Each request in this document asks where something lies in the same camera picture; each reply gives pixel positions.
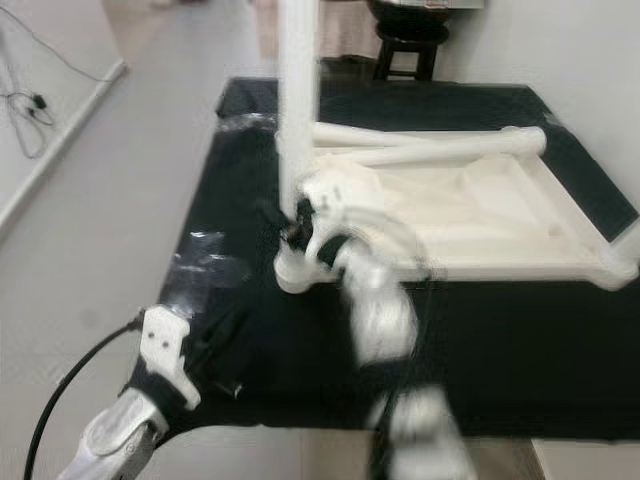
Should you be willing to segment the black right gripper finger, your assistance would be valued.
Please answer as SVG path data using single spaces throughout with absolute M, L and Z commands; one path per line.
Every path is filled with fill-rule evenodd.
M 292 230 L 297 227 L 294 220 L 280 209 L 278 202 L 271 201 L 269 198 L 256 198 L 255 211 L 270 232 L 292 233 Z

